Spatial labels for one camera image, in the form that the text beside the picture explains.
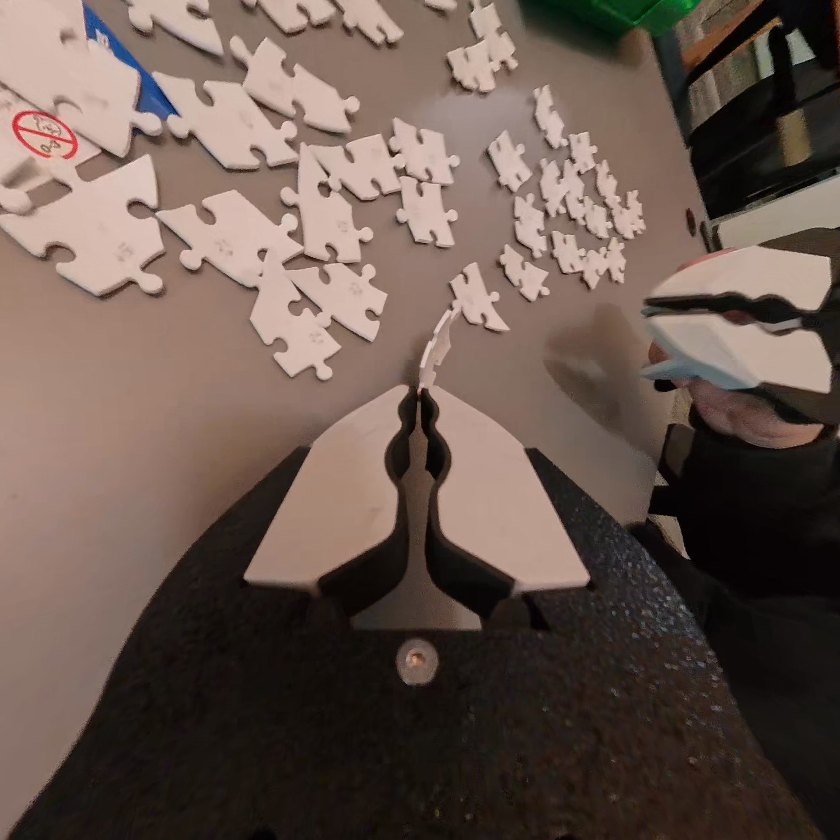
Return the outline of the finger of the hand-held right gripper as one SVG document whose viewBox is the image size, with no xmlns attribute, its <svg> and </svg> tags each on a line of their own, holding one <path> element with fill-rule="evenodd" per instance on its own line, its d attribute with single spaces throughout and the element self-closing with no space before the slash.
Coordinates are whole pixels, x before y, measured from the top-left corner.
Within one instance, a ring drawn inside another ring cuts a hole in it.
<svg viewBox="0 0 840 840">
<path fill-rule="evenodd" d="M 645 305 L 673 312 L 801 317 L 819 312 L 834 285 L 827 256 L 750 246 L 681 267 L 652 290 Z"/>
<path fill-rule="evenodd" d="M 835 308 L 771 323 L 737 323 L 712 311 L 644 308 L 665 359 L 641 375 L 675 384 L 702 380 L 726 391 L 780 387 L 828 394 L 834 385 Z"/>
</svg>

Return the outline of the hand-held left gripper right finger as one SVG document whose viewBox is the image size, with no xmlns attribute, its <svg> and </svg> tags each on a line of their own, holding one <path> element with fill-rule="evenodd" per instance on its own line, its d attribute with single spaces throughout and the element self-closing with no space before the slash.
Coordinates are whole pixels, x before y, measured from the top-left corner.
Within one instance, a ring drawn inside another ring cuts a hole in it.
<svg viewBox="0 0 840 840">
<path fill-rule="evenodd" d="M 423 389 L 420 405 L 436 587 L 480 618 L 523 595 L 585 588 L 591 575 L 525 447 L 439 386 Z"/>
</svg>

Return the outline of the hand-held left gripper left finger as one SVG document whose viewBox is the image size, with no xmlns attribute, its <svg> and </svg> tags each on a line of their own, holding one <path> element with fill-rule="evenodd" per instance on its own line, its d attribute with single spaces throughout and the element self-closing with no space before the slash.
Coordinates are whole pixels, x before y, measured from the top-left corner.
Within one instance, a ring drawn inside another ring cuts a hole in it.
<svg viewBox="0 0 840 840">
<path fill-rule="evenodd" d="M 417 394 L 396 385 L 308 450 L 244 579 L 313 599 L 382 599 L 401 582 L 410 535 L 403 478 Z"/>
</svg>

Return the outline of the cream smiling puzzle piece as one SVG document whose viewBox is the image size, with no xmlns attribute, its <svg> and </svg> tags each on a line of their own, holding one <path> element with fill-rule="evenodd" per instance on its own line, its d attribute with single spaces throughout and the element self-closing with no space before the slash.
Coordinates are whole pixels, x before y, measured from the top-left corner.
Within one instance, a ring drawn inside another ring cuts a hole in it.
<svg viewBox="0 0 840 840">
<path fill-rule="evenodd" d="M 434 385 L 437 370 L 451 348 L 451 328 L 460 317 L 461 311 L 461 304 L 456 301 L 445 311 L 444 315 L 437 322 L 433 335 L 427 342 L 421 359 L 417 393 L 427 390 Z"/>
</svg>

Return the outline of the scatter of white puzzle pieces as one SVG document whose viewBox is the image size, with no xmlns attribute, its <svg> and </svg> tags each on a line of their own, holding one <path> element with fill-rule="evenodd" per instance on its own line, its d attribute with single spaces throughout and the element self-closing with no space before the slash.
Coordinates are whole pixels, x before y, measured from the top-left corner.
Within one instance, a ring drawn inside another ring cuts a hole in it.
<svg viewBox="0 0 840 840">
<path fill-rule="evenodd" d="M 166 128 L 178 140 L 197 140 L 230 172 L 254 172 L 260 152 L 268 167 L 297 167 L 297 190 L 284 186 L 281 201 L 300 214 L 302 243 L 291 235 L 298 218 L 284 215 L 274 224 L 240 192 L 209 196 L 202 206 L 213 216 L 206 224 L 194 205 L 158 211 L 155 218 L 137 218 L 130 206 L 157 210 L 160 191 L 151 155 L 127 163 L 94 181 L 84 181 L 77 164 L 47 162 L 49 179 L 70 189 L 53 203 L 33 208 L 20 172 L 34 161 L 2 137 L 2 231 L 30 255 L 43 259 L 53 248 L 68 249 L 70 262 L 56 265 L 60 277 L 97 298 L 111 296 L 133 283 L 148 295 L 163 291 L 164 282 L 145 268 L 163 256 L 163 223 L 185 245 L 182 265 L 196 271 L 204 262 L 241 286 L 257 290 L 250 322 L 265 345 L 281 341 L 285 350 L 274 359 L 289 376 L 312 370 L 319 380 L 333 374 L 331 358 L 340 345 L 329 334 L 333 322 L 373 342 L 381 321 L 386 293 L 373 286 L 375 268 L 360 272 L 361 245 L 371 241 L 368 227 L 354 224 L 343 188 L 370 202 L 399 192 L 402 205 L 395 219 L 406 224 L 418 245 L 454 246 L 454 209 L 443 206 L 444 186 L 454 182 L 459 157 L 448 154 L 441 132 L 417 128 L 394 118 L 392 137 L 380 134 L 350 140 L 345 145 L 292 141 L 302 109 L 304 123 L 332 134 L 348 134 L 348 117 L 357 113 L 355 97 L 313 75 L 300 64 L 291 74 L 286 53 L 266 37 L 254 51 L 235 35 L 230 55 L 246 68 L 242 82 L 207 80 L 202 101 L 196 83 L 159 71 L 149 73 L 154 92 L 172 110 Z M 569 148 L 560 172 L 557 161 L 541 161 L 540 192 L 549 215 L 568 214 L 589 234 L 607 241 L 600 248 L 579 248 L 574 234 L 550 234 L 551 254 L 564 274 L 579 275 L 594 289 L 604 274 L 624 283 L 625 242 L 645 231 L 643 205 L 637 191 L 620 196 L 607 160 L 594 161 L 596 146 L 586 132 L 564 137 L 564 123 L 553 109 L 549 86 L 533 92 L 534 118 L 545 141 L 554 149 Z"/>
</svg>

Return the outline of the person's right forearm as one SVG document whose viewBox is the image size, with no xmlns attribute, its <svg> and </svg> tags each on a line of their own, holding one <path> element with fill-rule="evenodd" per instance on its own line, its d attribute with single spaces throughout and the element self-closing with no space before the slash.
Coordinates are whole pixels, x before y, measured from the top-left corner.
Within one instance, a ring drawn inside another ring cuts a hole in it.
<svg viewBox="0 0 840 840">
<path fill-rule="evenodd" d="M 838 429 L 761 448 L 712 430 L 692 409 L 679 475 L 654 497 L 689 559 L 749 599 L 839 595 Z"/>
</svg>

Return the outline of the person's right hand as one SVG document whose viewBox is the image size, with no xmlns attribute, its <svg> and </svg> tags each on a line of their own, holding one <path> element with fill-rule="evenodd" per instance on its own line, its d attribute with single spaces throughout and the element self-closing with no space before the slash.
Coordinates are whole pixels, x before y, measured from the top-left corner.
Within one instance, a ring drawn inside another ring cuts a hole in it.
<svg viewBox="0 0 840 840">
<path fill-rule="evenodd" d="M 705 429 L 755 448 L 800 448 L 821 438 L 838 438 L 838 430 L 820 424 L 787 423 L 771 404 L 745 392 L 726 391 L 697 378 L 668 381 L 686 394 L 694 430 Z"/>
</svg>

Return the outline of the green plastic bin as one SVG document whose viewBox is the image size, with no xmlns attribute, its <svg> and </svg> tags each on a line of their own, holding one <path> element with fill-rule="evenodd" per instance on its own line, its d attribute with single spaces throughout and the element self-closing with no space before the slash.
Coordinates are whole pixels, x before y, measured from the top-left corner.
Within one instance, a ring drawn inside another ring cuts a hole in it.
<svg viewBox="0 0 840 840">
<path fill-rule="evenodd" d="M 700 1 L 536 1 L 531 4 L 572 16 L 604 34 L 620 36 L 641 28 L 659 37 L 691 14 Z"/>
</svg>

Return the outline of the person's black hoodie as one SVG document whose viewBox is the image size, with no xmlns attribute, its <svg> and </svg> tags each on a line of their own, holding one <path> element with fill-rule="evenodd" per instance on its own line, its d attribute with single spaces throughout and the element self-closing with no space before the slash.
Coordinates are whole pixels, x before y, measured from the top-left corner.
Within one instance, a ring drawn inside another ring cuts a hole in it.
<svg viewBox="0 0 840 840">
<path fill-rule="evenodd" d="M 744 600 L 705 576 L 691 607 L 743 719 L 825 838 L 839 838 L 838 607 Z"/>
</svg>

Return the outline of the white folded leaflet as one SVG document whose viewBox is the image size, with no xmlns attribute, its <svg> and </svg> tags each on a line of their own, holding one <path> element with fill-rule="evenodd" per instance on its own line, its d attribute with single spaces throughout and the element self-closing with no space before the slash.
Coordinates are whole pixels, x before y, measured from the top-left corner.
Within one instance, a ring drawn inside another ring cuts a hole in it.
<svg viewBox="0 0 840 840">
<path fill-rule="evenodd" d="M 128 156 L 137 133 L 158 137 L 172 114 L 151 77 L 82 2 L 2 2 L 3 142 L 34 161 Z"/>
</svg>

